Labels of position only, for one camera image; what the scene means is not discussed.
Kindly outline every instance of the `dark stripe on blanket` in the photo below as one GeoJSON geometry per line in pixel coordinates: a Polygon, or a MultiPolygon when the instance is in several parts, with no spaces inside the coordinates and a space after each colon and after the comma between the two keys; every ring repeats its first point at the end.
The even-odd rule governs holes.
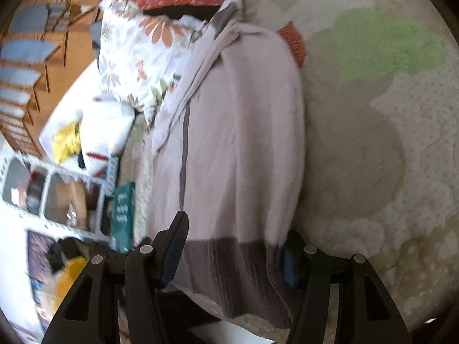
{"type": "Polygon", "coordinates": [[[289,329],[300,294],[282,279],[282,255],[282,247],[264,241],[187,241],[174,286],[207,296],[222,308],[225,318],[249,313],[278,329],[289,329]],[[276,293],[279,288],[282,296],[276,293]]]}
{"type": "Polygon", "coordinates": [[[185,118],[183,120],[183,152],[182,152],[182,168],[180,169],[180,192],[178,203],[180,210],[183,211],[183,202],[185,200],[185,186],[186,186],[186,161],[188,159],[188,125],[190,123],[190,101],[187,102],[185,108],[185,118]]]}

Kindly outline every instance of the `box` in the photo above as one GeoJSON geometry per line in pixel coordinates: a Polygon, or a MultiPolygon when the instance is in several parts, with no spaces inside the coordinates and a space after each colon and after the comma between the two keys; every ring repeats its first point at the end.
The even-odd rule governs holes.
{"type": "Polygon", "coordinates": [[[115,239],[115,251],[128,252],[134,248],[135,182],[116,188],[113,191],[113,199],[110,236],[115,239]]]}
{"type": "Polygon", "coordinates": [[[116,186],[116,179],[118,177],[118,157],[111,157],[107,164],[107,171],[105,179],[107,180],[106,186],[104,188],[105,196],[113,196],[113,189],[116,186]]]}

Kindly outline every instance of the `yellow bag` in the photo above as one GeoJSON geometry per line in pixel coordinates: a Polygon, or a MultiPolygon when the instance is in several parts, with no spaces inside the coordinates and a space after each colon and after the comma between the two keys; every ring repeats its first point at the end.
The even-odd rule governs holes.
{"type": "Polygon", "coordinates": [[[51,146],[56,164],[60,164],[71,156],[80,153],[80,123],[81,120],[70,123],[52,136],[51,146]]]}
{"type": "Polygon", "coordinates": [[[59,308],[63,302],[65,295],[72,287],[72,284],[77,280],[78,275],[86,266],[88,261],[84,257],[75,257],[74,259],[67,260],[65,268],[61,271],[56,280],[56,300],[55,308],[59,308]]]}

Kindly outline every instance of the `green patch on rug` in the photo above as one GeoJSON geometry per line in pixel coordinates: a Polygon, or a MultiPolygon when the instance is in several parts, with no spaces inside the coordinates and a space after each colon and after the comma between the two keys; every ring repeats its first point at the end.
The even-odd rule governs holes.
{"type": "Polygon", "coordinates": [[[341,79],[416,74],[445,63],[440,35],[413,19],[400,19],[373,9],[351,9],[334,23],[341,79]]]}

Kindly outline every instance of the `blanket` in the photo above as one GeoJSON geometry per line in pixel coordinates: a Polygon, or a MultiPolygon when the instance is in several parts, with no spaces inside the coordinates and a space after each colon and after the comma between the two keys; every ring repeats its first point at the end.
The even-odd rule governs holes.
{"type": "MultiPolygon", "coordinates": [[[[410,330],[437,317],[459,286],[459,48],[445,22],[429,0],[244,5],[247,22],[288,27],[304,59],[308,149],[291,227],[330,255],[366,255],[410,330]]],[[[143,155],[139,170],[137,239],[155,186],[152,159],[143,155]]],[[[288,329],[261,316],[230,318],[207,292],[189,295],[222,319],[286,341],[288,329]]],[[[330,322],[337,302],[332,294],[330,322]]]]}
{"type": "Polygon", "coordinates": [[[147,234],[185,210],[174,285],[226,317],[250,313],[286,329],[297,293],[282,280],[282,247],[302,184],[304,100],[286,43],[241,23],[241,7],[222,6],[158,113],[147,234]]]}

